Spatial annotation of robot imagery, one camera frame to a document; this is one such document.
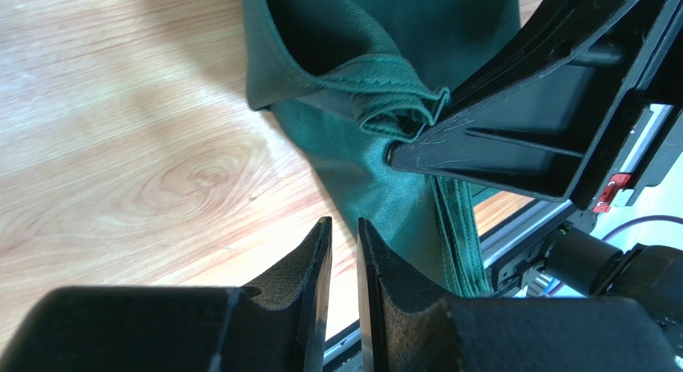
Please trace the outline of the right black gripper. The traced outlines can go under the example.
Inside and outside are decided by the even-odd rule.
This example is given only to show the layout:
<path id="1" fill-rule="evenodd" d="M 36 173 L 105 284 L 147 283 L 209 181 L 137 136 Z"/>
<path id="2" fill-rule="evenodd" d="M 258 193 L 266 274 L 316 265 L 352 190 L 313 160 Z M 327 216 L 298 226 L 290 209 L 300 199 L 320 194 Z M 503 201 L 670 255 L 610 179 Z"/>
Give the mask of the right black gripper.
<path id="1" fill-rule="evenodd" d="M 618 63 L 572 60 L 614 24 Z M 543 0 L 453 100 L 390 149 L 392 168 L 584 211 L 631 206 L 682 151 L 682 0 Z"/>

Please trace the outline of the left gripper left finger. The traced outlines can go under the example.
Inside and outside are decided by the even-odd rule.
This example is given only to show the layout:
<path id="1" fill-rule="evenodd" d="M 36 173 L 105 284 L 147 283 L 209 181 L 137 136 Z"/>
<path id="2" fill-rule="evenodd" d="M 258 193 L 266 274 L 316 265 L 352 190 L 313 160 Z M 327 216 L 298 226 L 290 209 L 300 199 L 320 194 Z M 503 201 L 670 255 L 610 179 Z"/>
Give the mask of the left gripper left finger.
<path id="1" fill-rule="evenodd" d="M 45 295 L 4 371 L 320 371 L 332 220 L 241 287 L 72 286 Z"/>

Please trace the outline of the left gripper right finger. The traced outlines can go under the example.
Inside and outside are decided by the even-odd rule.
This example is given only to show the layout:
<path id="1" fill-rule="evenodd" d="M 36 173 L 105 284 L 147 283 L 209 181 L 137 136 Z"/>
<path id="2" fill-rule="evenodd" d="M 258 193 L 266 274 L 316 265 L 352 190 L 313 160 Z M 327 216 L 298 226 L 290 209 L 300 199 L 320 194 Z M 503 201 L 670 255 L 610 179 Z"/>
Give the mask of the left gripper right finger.
<path id="1" fill-rule="evenodd" d="M 621 297 L 462 298 L 358 223 L 368 371 L 675 371 L 645 309 Z"/>

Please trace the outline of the dark green cloth napkin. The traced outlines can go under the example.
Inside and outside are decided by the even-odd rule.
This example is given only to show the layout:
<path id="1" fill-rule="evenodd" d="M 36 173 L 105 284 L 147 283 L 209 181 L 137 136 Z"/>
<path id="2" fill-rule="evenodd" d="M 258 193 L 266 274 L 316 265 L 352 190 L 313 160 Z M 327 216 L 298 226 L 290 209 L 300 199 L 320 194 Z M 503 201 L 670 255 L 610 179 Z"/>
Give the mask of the dark green cloth napkin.
<path id="1" fill-rule="evenodd" d="M 490 285 L 474 207 L 493 190 L 394 170 L 451 92 L 520 28 L 519 0 L 242 0 L 246 96 L 301 149 L 350 231 L 461 297 Z"/>

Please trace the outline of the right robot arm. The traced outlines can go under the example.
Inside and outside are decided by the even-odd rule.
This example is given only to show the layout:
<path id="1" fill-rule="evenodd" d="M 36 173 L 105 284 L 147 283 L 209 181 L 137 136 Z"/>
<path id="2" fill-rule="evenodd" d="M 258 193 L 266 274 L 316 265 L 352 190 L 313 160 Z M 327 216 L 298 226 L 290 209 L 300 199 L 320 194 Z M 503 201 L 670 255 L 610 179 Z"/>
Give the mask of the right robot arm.
<path id="1" fill-rule="evenodd" d="M 682 0 L 543 0 L 392 168 L 558 204 L 493 265 L 494 292 L 545 272 L 585 296 L 639 301 L 682 350 L 682 253 L 589 234 L 682 152 Z"/>

